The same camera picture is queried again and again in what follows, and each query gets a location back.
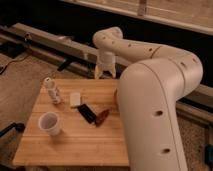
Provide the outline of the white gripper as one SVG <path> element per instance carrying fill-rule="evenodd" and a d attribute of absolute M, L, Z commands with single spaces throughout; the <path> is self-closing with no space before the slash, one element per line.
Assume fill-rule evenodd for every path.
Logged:
<path fill-rule="evenodd" d="M 102 76 L 102 70 L 110 71 L 112 78 L 116 78 L 115 63 L 116 56 L 114 53 L 105 50 L 100 50 L 96 62 L 97 66 L 95 67 L 94 78 L 99 79 Z"/>

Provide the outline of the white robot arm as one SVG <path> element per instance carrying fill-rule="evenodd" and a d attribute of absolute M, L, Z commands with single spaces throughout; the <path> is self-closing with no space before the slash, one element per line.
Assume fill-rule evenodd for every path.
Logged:
<path fill-rule="evenodd" d="M 180 48 L 127 40 L 118 27 L 96 32 L 93 42 L 96 78 L 115 71 L 117 56 L 131 62 L 117 86 L 131 171 L 188 171 L 176 102 L 199 86 L 200 59 Z"/>

